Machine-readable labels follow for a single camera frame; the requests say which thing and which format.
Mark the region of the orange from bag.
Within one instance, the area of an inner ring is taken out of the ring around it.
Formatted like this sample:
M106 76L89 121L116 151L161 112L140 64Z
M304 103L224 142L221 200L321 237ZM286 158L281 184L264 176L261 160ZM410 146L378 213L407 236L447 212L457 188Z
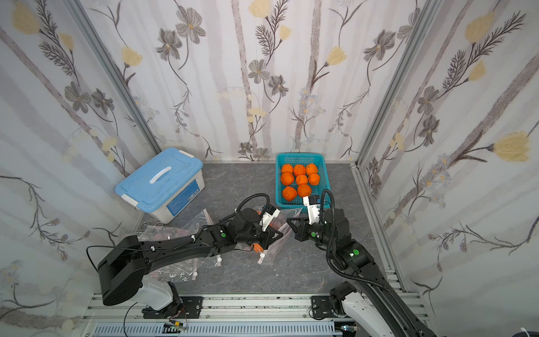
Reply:
M256 253L262 254L265 250L259 244L253 244L253 249Z
M298 193L296 189L291 186L286 186L282 191L282 197L287 202L292 202L297 196Z
M317 186L317 185L320 184L321 177L320 177L319 174L312 173L312 174L310 174L307 178L308 178L308 183L309 183L311 186Z
M308 197L312 194L312 188L309 184L300 184L297 187L298 196L301 198Z
M297 185L307 185L309 183L308 176L305 174L296 176Z

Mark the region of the clear zip-top bag front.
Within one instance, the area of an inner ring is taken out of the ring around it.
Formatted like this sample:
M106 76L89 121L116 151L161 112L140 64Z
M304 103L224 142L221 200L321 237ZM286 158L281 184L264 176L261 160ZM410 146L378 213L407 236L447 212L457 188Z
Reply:
M158 220L144 220L152 223ZM136 231L141 242L162 242L187 237L192 242L193 237L204 226L213 224L213 219L206 209L203 209L191 220L184 220L176 225L169 223L156 230L147 230L144 233ZM171 244L171 248L159 253L157 258L151 258L152 269L149 276L160 282L190 282L200 278L199 270L202 268L220 268L223 259L220 255L197 257L200 248L195 244L181 246L179 243Z

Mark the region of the clear zip-top bag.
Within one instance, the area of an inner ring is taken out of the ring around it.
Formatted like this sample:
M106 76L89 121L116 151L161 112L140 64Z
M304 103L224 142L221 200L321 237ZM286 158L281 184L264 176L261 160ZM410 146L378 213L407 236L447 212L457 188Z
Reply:
M158 220L144 220L152 223ZM187 237L192 242L193 237L204 226L213 224L213 219L206 209L203 209L191 220L184 220L176 225L169 223L156 230L147 230L144 233L136 231L141 242L162 242ZM181 246L179 243L171 244L171 248L159 253L157 258L151 258L152 269L149 276L160 282L190 282L200 278L199 270L202 268L220 268L223 259L220 255L197 257L200 248L195 244Z
M287 224L288 218L294 218L300 215L302 209L284 209L281 210L279 215L272 219L269 223L269 229L276 231L271 236L272 239L277 239L275 242L269 245L268 249L262 249L260 245L254 244L253 248L258 253L257 264L261 266L274 265L279 258L279 254L282 253L284 247L288 243L293 234L293 230L290 225Z

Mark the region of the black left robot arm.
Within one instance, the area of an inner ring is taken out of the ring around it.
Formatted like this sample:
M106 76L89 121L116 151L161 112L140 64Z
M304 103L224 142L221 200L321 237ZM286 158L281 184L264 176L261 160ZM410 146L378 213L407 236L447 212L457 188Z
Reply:
M271 227L279 216L276 206L266 202L262 211L247 208L248 201L265 193L251 195L243 200L234 213L209 226L202 226L191 236L170 240L141 241L135 235L125 237L95 265L98 273L102 303L116 306L128 300L137 300L155 310L170 305L174 298L172 286L150 284L150 273L168 265L193 258L209 258L234 251L239 244L260 245L268 249L283 234Z

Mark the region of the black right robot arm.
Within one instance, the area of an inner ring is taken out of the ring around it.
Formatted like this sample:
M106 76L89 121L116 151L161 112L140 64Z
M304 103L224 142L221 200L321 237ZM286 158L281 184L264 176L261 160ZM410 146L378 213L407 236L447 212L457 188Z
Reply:
M353 319L370 336L434 336L391 287L372 255L352 238L349 220L334 195L304 197L306 218L288 218L299 242L311 240L344 282L330 291L332 313Z

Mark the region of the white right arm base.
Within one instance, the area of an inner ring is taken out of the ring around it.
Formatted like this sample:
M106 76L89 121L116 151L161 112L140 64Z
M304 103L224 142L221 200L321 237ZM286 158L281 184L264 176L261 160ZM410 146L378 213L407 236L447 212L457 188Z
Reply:
M349 318L360 328L360 336L394 336L380 313L349 282L332 288L327 296L312 296L310 317L313 320Z

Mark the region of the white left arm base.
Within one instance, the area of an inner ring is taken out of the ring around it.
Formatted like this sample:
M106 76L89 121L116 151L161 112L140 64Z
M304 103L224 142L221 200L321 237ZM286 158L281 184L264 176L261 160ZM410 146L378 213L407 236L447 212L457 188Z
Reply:
M159 282L144 276L141 287L133 297L145 307L141 310L147 320L199 319L204 298L202 296L180 297L173 282Z

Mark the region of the teal plastic basket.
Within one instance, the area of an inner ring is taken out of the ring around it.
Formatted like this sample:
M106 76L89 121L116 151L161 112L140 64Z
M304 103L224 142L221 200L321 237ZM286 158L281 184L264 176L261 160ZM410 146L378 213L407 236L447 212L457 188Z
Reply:
M276 202L281 209L304 208L303 198L331 189L321 154L281 153L276 157Z

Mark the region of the blue lid storage box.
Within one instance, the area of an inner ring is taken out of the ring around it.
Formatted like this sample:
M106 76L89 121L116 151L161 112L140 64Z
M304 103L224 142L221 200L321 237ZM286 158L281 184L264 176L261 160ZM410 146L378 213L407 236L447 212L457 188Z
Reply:
M204 188L203 162L174 147L159 153L115 187L123 201L170 223Z

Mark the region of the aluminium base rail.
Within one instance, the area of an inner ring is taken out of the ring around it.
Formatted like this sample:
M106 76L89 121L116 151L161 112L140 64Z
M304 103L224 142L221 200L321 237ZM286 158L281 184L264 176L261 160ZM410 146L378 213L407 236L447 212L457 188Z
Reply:
M107 307L95 295L76 336L360 336L349 318L313 320L311 297L327 294L207 294L199 319L147 320L141 304Z

